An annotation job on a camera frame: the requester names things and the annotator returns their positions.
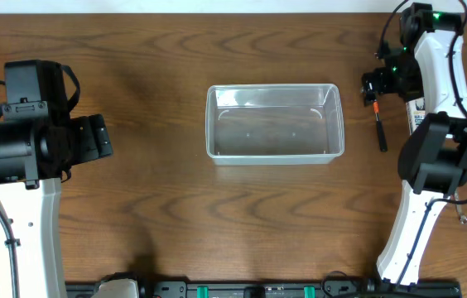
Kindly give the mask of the blue white cardboard box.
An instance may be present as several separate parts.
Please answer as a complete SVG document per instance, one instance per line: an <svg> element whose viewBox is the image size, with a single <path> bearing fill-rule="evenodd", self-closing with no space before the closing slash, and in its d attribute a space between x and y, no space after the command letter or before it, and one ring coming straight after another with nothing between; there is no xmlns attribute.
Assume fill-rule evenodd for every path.
<svg viewBox="0 0 467 298"><path fill-rule="evenodd" d="M426 116L425 100L418 98L406 102L406 108L409 132L413 134Z"/></svg>

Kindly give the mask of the small claw hammer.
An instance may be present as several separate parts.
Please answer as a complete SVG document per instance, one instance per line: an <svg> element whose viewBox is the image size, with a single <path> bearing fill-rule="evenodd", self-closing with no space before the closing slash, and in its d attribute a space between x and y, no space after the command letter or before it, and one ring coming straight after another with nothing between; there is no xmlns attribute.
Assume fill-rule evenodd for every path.
<svg viewBox="0 0 467 298"><path fill-rule="evenodd" d="M379 150L381 152L386 152L388 150L388 145L387 145L385 133L383 130L383 123L380 118L378 102L376 100L373 101L373 111L374 111L374 115L376 119Z"/></svg>

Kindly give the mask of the clear plastic container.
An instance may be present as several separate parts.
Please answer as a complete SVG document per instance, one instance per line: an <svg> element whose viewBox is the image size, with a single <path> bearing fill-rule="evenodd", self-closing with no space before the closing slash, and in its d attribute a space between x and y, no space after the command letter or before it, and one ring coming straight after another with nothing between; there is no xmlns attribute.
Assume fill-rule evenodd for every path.
<svg viewBox="0 0 467 298"><path fill-rule="evenodd" d="M323 165L342 156L335 84L228 84L208 89L206 152L217 166Z"/></svg>

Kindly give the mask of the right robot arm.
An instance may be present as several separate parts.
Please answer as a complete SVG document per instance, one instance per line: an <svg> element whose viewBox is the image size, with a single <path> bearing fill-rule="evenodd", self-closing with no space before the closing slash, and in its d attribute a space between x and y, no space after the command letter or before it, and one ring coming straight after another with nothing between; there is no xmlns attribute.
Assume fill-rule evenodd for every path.
<svg viewBox="0 0 467 298"><path fill-rule="evenodd" d="M404 143L397 161L402 201L386 247L378 257L382 281L392 287L418 283L421 258L438 215L467 204L467 84L462 60L467 12L438 12L432 5L401 2L401 45L379 39L383 66L362 76L363 100L397 94L407 104L423 99L425 117Z"/></svg>

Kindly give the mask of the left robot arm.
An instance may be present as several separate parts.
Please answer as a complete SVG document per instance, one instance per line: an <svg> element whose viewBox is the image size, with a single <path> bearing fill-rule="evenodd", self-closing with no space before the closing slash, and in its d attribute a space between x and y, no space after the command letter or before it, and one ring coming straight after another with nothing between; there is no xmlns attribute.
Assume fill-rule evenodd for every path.
<svg viewBox="0 0 467 298"><path fill-rule="evenodd" d="M68 65L24 60L4 65L0 104L0 296L65 297L60 249L61 185L73 166L111 156L100 114L72 118Z"/></svg>

